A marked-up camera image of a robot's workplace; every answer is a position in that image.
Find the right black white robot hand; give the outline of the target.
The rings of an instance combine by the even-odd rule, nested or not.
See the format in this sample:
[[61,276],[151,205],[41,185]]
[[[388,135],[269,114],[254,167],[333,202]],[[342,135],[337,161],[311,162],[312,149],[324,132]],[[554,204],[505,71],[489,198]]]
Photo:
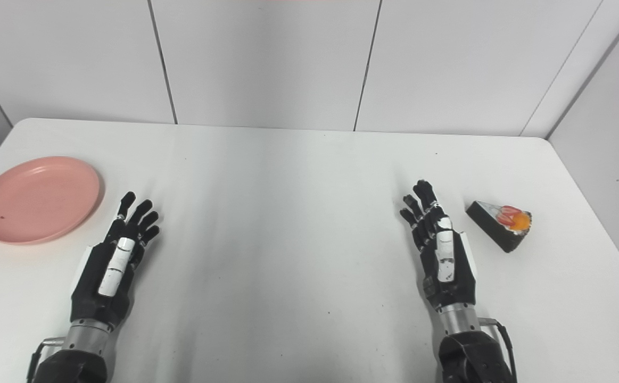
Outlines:
[[430,182],[419,180],[413,194],[403,197],[402,218],[409,224],[419,251],[424,278],[422,289],[432,308],[476,305],[476,280],[464,240],[439,204]]

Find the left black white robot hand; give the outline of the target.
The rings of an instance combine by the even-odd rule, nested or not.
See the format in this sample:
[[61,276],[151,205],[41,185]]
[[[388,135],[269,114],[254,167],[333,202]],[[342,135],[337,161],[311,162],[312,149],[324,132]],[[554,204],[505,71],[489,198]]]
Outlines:
[[131,308],[130,289],[149,242],[160,233],[153,201],[145,199],[132,213],[134,192],[127,192],[102,242],[91,247],[71,294],[71,324],[99,322],[114,330]]

